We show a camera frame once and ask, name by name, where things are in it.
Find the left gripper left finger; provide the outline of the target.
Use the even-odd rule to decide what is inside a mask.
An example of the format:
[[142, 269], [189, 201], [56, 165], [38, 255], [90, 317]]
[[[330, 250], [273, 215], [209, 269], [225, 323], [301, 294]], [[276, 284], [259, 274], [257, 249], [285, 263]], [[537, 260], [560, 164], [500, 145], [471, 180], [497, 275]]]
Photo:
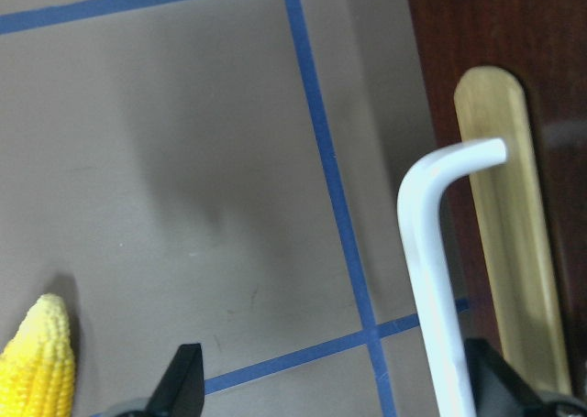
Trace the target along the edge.
[[148, 416], [198, 417], [204, 403], [202, 347], [200, 344], [180, 345], [144, 412]]

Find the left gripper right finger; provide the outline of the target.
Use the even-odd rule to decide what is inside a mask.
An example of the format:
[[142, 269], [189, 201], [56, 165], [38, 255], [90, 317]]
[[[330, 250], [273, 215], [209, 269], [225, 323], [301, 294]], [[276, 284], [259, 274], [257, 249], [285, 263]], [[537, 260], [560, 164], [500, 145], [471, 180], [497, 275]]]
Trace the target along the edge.
[[555, 405], [542, 400], [487, 341], [468, 338], [464, 349], [478, 416], [557, 415]]

